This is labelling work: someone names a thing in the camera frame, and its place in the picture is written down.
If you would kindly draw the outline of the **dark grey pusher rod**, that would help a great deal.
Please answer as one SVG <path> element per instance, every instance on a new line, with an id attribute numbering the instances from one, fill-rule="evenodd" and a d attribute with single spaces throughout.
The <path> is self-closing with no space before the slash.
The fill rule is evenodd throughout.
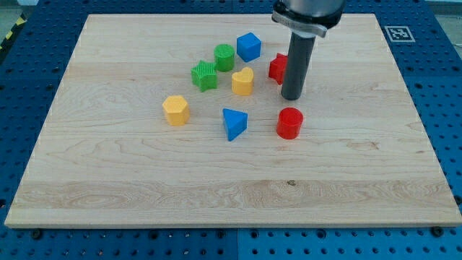
<path id="1" fill-rule="evenodd" d="M 304 38 L 295 32 L 292 33 L 281 89 L 281 95 L 284 99 L 297 100 L 300 98 L 314 43 L 315 37 Z"/>

